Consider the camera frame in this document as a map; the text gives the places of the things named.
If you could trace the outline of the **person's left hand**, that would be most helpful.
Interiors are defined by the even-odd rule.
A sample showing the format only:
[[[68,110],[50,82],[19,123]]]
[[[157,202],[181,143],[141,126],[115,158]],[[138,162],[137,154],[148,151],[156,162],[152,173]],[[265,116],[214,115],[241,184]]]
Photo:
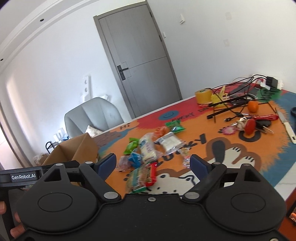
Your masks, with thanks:
[[[0,213],[1,213],[1,215],[4,215],[7,210],[6,204],[4,201],[1,201],[0,207],[1,207]],[[25,232],[25,228],[24,228],[23,224],[21,223],[21,220],[20,220],[17,213],[14,214],[13,221],[14,221],[14,224],[16,224],[16,223],[18,223],[18,224],[10,230],[10,234],[13,238],[17,238]]]

